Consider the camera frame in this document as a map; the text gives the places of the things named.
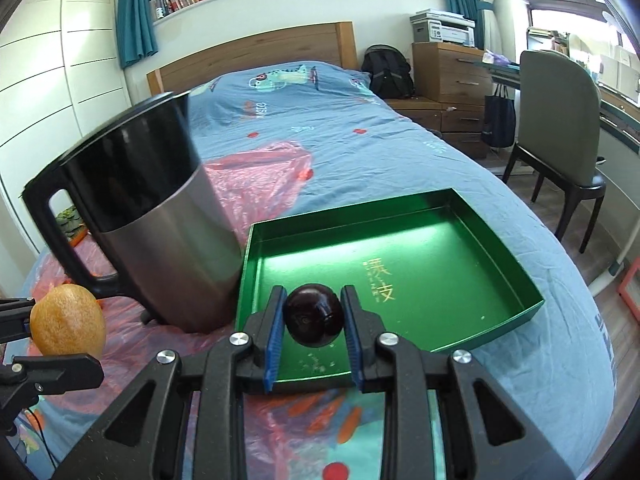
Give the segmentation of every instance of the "cable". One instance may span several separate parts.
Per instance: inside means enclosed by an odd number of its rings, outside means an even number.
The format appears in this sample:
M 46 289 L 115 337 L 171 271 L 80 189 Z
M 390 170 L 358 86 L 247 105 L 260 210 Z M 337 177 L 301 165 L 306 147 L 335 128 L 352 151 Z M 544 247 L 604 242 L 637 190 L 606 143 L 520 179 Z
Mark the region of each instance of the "cable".
M 51 460 L 51 465 L 53 465 L 53 469 L 56 470 L 58 468 L 58 464 L 60 464 L 60 460 L 58 460 L 56 457 L 54 457 L 53 453 L 49 449 L 49 446 L 47 445 L 47 441 L 44 438 L 44 431 L 42 431 L 42 426 L 40 425 L 40 420 L 38 419 L 36 414 L 31 411 L 31 408 L 27 408 L 26 411 L 31 413 L 31 416 L 35 419 L 35 421 L 36 421 L 36 423 L 38 425 L 38 429 L 40 430 L 40 439 L 42 440 L 42 443 L 44 444 L 44 449 L 47 451 L 47 454 L 49 455 L 49 460 Z

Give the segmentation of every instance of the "white wardrobe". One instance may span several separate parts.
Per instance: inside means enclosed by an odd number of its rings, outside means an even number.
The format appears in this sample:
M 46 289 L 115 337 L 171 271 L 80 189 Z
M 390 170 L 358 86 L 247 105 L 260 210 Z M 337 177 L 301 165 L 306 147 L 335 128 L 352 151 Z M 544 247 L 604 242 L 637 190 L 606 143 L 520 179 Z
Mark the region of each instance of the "white wardrobe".
M 114 0 L 23 0 L 0 33 L 0 194 L 36 253 L 24 185 L 130 106 L 114 16 Z M 64 192 L 51 201 L 54 213 L 69 205 Z

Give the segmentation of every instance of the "bed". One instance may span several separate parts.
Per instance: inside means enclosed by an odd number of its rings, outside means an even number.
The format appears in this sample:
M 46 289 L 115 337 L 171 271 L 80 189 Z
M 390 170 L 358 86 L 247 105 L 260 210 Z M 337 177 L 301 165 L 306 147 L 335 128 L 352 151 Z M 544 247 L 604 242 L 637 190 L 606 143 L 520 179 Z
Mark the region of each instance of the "bed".
M 367 75 L 354 70 L 356 60 L 351 23 L 325 23 L 212 47 L 155 70 L 148 80 L 152 93 L 191 89 L 191 134 L 241 240 L 258 220 L 446 187 L 459 192 L 545 298 L 532 321 L 474 355 L 578 474 L 606 428 L 615 393 L 611 344 L 587 286 L 523 202 L 373 95 Z M 109 272 L 90 237 L 77 250 L 93 272 Z M 58 264 L 43 254 L 23 292 L 38 298 L 63 280 Z M 103 302 L 109 330 L 103 386 L 41 399 L 34 414 L 20 417 L 11 443 L 38 478 L 52 473 L 38 425 L 50 452 L 62 459 L 156 352 L 195 352 L 231 330 L 185 335 L 142 328 L 140 310 L 128 298 Z M 5 362 L 35 352 L 28 341 L 15 342 Z M 377 478 L 382 410 L 381 396 L 342 390 L 251 400 L 245 426 L 250 480 Z M 334 463 L 346 464 L 349 473 L 334 468 L 327 476 Z M 442 460 L 436 463 L 442 478 Z M 189 452 L 183 477 L 190 478 Z

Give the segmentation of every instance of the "metallic green box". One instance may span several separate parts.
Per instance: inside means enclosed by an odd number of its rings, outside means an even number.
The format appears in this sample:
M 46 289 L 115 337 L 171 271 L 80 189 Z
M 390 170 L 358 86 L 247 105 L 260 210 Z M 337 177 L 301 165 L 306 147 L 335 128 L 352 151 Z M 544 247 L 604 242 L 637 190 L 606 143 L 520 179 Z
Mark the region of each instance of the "metallic green box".
M 264 307 L 272 286 L 290 292 L 305 283 L 322 283 L 338 295 L 354 285 L 363 309 L 430 351 L 487 343 L 531 319 L 544 301 L 502 241 L 452 189 L 254 224 L 238 330 Z M 308 380 L 318 388 L 350 384 L 344 335 L 311 349 L 285 334 L 278 389 L 295 390 Z

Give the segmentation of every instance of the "dark purple ball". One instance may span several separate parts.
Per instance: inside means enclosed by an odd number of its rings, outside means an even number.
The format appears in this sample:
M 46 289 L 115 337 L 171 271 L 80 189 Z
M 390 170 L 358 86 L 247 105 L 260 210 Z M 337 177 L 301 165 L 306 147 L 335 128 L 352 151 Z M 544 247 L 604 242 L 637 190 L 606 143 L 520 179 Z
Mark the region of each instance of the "dark purple ball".
M 307 283 L 289 294 L 282 314 L 292 338 L 312 348 L 328 345 L 344 326 L 340 300 L 319 283 Z

